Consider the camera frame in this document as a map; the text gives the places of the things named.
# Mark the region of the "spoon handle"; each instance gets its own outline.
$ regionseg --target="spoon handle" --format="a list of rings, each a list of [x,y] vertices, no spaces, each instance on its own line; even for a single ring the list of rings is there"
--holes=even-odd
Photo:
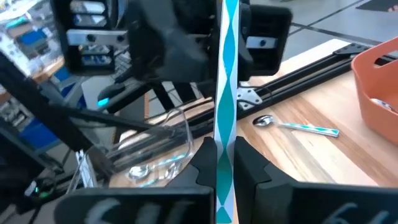
[[[314,126],[303,125],[303,124],[282,123],[280,125],[282,125],[283,127],[286,127],[286,128],[308,131],[311,133],[317,133],[317,134],[322,134],[322,135],[327,135],[327,136],[332,136],[332,137],[338,137],[338,134],[340,132],[339,130],[333,129],[333,128],[314,127]]]

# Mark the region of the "wooden table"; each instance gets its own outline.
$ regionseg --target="wooden table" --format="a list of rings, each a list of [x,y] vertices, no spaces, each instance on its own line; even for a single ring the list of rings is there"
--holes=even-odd
[[[341,40],[330,40],[283,62],[280,71],[273,77],[252,77],[250,84],[263,85],[348,44]],[[190,110],[186,117],[212,107],[213,103],[208,103]],[[254,127],[253,119],[264,114],[271,114],[282,122],[336,128],[340,130],[340,136],[326,137],[277,126]],[[122,138],[132,133],[124,133]],[[299,181],[398,187],[398,147],[372,132],[363,123],[353,72],[239,120],[237,134]],[[203,138],[195,139],[196,149],[202,141]],[[124,175],[115,175],[111,181],[111,187],[133,186]]]
[[[51,63],[49,66],[46,66],[42,71],[33,73],[31,77],[37,83],[42,83],[51,78],[51,76],[54,75],[57,71],[59,71],[63,67],[63,63],[63,57],[59,57],[58,59],[55,59],[53,63]],[[0,93],[0,104],[9,100],[10,97],[11,95],[6,91]]]

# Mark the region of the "glass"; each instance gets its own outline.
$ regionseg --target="glass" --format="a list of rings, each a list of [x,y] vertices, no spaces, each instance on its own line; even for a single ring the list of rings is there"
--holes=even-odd
[[[67,193],[76,189],[79,180],[85,188],[158,187],[179,174],[195,152],[184,112],[174,109],[149,122],[157,126],[139,134],[128,131],[113,146],[93,146],[80,154]],[[100,157],[105,163],[95,168],[90,161]],[[104,172],[108,181],[95,178],[95,173]]]

